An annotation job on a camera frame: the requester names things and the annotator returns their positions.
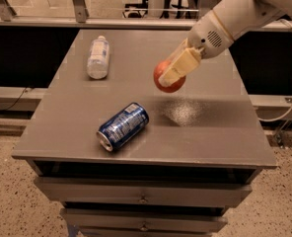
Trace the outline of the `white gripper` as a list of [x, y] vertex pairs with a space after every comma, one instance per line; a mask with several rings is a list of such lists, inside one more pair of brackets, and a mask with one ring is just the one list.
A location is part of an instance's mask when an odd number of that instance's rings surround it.
[[197, 68], [201, 56], [213, 58], [230, 47], [233, 42], [233, 37], [217, 15], [209, 11], [193, 25], [187, 39], [184, 39], [167, 58], [170, 65], [165, 69], [163, 77], [174, 83]]

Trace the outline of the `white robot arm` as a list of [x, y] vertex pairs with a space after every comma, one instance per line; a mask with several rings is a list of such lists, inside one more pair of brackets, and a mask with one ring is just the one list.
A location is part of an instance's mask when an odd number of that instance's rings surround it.
[[283, 15], [292, 19], [292, 0], [222, 0], [193, 25], [155, 82], [165, 88], [176, 84], [202, 59], [219, 55], [246, 32]]

